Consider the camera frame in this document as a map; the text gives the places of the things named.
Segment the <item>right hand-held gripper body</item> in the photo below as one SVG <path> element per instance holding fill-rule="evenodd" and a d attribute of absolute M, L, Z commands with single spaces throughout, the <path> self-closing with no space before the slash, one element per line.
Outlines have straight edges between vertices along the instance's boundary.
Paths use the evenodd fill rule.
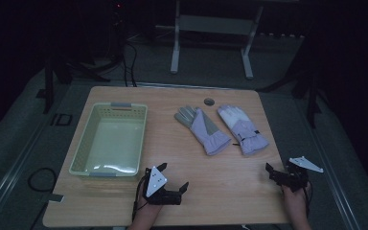
<path fill-rule="evenodd" d="M 285 185 L 293 192 L 306 188 L 309 182 L 308 171 L 322 173 L 324 170 L 313 164 L 305 156 L 289 158 L 286 163 L 287 177 Z"/>

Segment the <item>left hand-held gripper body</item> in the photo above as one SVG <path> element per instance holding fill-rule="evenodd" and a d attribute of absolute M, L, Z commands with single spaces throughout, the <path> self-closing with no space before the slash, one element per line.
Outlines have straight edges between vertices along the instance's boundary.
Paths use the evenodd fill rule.
<path fill-rule="evenodd" d="M 146 168 L 144 199 L 152 205 L 180 205 L 182 194 L 179 191 L 166 190 L 167 182 L 167 177 L 155 166 Z"/>

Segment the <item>lilac glove with white back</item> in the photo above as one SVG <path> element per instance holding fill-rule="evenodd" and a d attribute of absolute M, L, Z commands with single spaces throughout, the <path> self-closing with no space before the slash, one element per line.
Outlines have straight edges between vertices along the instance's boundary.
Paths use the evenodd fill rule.
<path fill-rule="evenodd" d="M 218 108 L 218 115 L 238 141 L 243 155 L 253 155 L 268 146 L 268 141 L 241 108 L 224 104 Z"/>

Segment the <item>lilac glove with grey palm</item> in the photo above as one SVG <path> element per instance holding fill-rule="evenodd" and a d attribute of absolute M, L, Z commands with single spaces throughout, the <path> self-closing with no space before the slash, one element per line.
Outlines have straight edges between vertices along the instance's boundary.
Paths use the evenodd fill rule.
<path fill-rule="evenodd" d="M 231 138 L 222 132 L 199 107 L 188 105 L 179 107 L 174 118 L 191 131 L 209 156 L 222 152 L 231 142 Z"/>

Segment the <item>person's right hand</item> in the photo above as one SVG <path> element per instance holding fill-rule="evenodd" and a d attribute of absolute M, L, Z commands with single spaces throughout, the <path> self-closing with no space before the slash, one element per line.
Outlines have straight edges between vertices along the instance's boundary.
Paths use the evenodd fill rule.
<path fill-rule="evenodd" d="M 307 218 L 308 203 L 305 189 L 295 192 L 290 187 L 282 187 L 284 203 L 287 215 L 291 220 L 303 220 Z"/>

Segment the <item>person's left hand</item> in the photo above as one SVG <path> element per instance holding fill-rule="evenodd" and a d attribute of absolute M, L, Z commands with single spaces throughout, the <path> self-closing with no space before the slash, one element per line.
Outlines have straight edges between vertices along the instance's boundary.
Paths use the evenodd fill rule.
<path fill-rule="evenodd" d="M 136 225 L 153 226 L 162 208 L 163 205 L 148 204 L 143 197 L 140 197 L 133 222 Z"/>

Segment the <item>pale green plastic basket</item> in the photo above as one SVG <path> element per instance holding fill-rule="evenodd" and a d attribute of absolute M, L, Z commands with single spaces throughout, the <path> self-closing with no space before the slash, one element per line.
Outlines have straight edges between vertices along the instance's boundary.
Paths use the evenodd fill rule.
<path fill-rule="evenodd" d="M 139 103 L 94 103 L 69 173 L 133 178 L 140 169 L 148 107 Z"/>

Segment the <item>black tripod stand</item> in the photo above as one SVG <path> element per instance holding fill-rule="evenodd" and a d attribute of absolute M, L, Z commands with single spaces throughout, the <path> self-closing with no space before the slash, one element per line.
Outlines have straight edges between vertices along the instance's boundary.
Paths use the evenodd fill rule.
<path fill-rule="evenodd" d="M 325 104 L 328 103 L 318 91 L 318 71 L 299 71 L 295 74 L 286 74 L 282 79 L 268 86 L 258 88 L 257 92 L 271 92 L 292 81 L 297 81 L 294 88 L 291 90 L 291 95 L 294 99 L 302 99 L 305 95 L 308 95 L 306 118 L 310 127 L 316 128 L 315 115 L 321 112 L 316 100 L 320 98 Z"/>
<path fill-rule="evenodd" d="M 49 55 L 45 59 L 45 87 L 40 89 L 36 95 L 38 98 L 45 101 L 43 113 L 47 114 L 54 103 L 54 75 L 57 75 L 57 78 L 61 83 L 69 84 L 73 79 L 69 72 L 69 68 L 72 68 L 94 81 L 108 81 L 108 79 L 101 77 L 99 73 L 110 69 L 115 65 L 115 61 L 110 61 L 109 63 L 99 67 L 88 68 L 82 63 L 77 62 L 64 54 Z"/>

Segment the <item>dark device with red light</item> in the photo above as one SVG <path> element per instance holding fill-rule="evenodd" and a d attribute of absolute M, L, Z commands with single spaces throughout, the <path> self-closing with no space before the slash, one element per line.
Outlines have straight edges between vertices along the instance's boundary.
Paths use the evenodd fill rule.
<path fill-rule="evenodd" d="M 120 61 L 124 55 L 126 43 L 126 8 L 124 0 L 110 0 L 112 11 L 112 29 L 115 33 L 114 57 Z"/>

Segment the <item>white metal stand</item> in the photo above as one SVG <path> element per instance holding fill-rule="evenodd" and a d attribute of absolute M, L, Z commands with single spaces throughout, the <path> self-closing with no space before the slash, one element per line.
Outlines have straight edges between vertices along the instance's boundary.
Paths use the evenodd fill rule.
<path fill-rule="evenodd" d="M 299 0 L 247 0 L 252 4 L 253 17 L 251 19 L 240 19 L 231 17 L 219 17 L 208 15 L 194 15 L 182 13 L 181 7 L 185 0 L 174 1 L 174 25 L 173 46 L 170 73 L 177 74 L 180 61 L 180 33 L 181 32 L 199 32 L 222 35 L 243 35 L 247 38 L 244 46 L 241 47 L 241 63 L 243 72 L 248 80 L 254 78 L 254 73 L 250 61 L 250 51 L 254 38 L 256 37 L 260 21 L 267 4 L 272 3 L 296 3 Z"/>

